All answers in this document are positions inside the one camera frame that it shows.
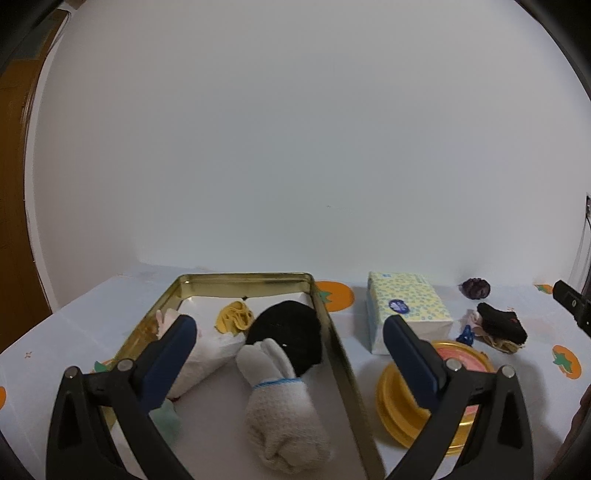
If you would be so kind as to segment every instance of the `blue stripe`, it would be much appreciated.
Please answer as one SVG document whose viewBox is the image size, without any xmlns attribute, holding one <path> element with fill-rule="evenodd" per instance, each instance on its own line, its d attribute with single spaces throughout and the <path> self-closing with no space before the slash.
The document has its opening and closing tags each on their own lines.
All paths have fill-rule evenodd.
<svg viewBox="0 0 591 480">
<path fill-rule="evenodd" d="M 281 385 L 283 383 L 298 383 L 301 382 L 301 378 L 281 378 L 279 380 L 273 380 L 271 382 L 261 382 L 258 385 L 252 387 L 253 390 L 262 387 L 269 387 L 270 385 Z"/>
</svg>

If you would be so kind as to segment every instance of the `wooden door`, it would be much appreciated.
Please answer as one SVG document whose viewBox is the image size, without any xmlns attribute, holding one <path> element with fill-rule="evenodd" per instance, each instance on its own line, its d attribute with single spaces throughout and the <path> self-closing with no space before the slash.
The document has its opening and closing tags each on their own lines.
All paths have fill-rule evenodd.
<svg viewBox="0 0 591 480">
<path fill-rule="evenodd" d="M 51 315 L 29 243 L 24 157 L 41 67 L 68 15 L 46 18 L 0 76 L 0 352 Z"/>
</svg>

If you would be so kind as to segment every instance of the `blue logo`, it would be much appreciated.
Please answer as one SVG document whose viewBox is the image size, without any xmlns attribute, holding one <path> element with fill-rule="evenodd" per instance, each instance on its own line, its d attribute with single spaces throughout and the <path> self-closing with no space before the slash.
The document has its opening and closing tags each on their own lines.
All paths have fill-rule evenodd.
<svg viewBox="0 0 591 480">
<path fill-rule="evenodd" d="M 395 311 L 396 313 L 408 313 L 410 312 L 410 309 L 408 308 L 408 306 L 404 303 L 403 300 L 398 300 L 398 299 L 393 299 L 390 300 L 388 302 L 388 306 Z"/>
</svg>

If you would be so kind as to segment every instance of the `tissue package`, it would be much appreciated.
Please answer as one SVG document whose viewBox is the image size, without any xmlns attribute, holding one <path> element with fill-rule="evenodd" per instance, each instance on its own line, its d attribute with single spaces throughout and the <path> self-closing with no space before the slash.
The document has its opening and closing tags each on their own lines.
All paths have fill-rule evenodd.
<svg viewBox="0 0 591 480">
<path fill-rule="evenodd" d="M 370 272 L 367 307 L 371 351 L 376 355 L 389 354 L 382 327 L 390 315 L 400 315 L 423 340 L 446 339 L 452 326 L 447 308 L 422 275 Z"/>
</svg>

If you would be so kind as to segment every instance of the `blue gripper pad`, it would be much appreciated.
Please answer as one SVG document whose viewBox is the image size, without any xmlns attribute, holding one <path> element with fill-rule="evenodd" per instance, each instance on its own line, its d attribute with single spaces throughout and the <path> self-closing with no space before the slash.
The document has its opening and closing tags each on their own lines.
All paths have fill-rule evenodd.
<svg viewBox="0 0 591 480">
<path fill-rule="evenodd" d="M 132 385 L 145 414 L 160 408 L 196 338 L 195 320 L 188 315 L 179 315 L 162 338 L 150 343 L 139 356 Z"/>
<path fill-rule="evenodd" d="M 438 393 L 446 381 L 437 351 L 421 341 L 400 315 L 386 319 L 383 334 L 386 348 L 417 405 L 434 412 L 439 405 Z"/>
</svg>

